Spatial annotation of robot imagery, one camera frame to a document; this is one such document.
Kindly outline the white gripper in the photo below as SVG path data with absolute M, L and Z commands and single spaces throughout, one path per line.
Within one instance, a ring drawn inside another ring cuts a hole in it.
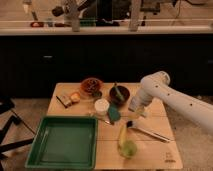
M 135 98 L 131 99 L 128 109 L 140 116 L 146 116 L 145 107 Z

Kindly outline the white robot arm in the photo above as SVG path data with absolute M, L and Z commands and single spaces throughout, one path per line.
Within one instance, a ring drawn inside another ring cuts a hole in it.
M 213 105 L 176 91 L 169 84 L 170 77 L 165 71 L 144 76 L 128 109 L 145 116 L 144 108 L 158 98 L 213 135 Z

